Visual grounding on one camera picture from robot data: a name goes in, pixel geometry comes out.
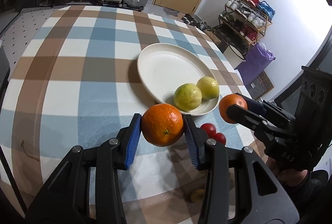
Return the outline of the person right hand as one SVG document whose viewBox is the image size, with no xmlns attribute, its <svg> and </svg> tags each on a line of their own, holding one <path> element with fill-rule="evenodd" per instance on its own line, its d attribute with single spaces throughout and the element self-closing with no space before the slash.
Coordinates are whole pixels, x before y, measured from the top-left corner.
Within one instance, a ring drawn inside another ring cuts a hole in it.
<svg viewBox="0 0 332 224">
<path fill-rule="evenodd" d="M 281 170 L 279 169 L 277 162 L 270 157 L 268 157 L 266 165 L 280 182 L 286 183 L 289 186 L 299 185 L 306 178 L 308 173 L 306 169 L 303 171 L 297 171 L 294 169 Z"/>
</svg>

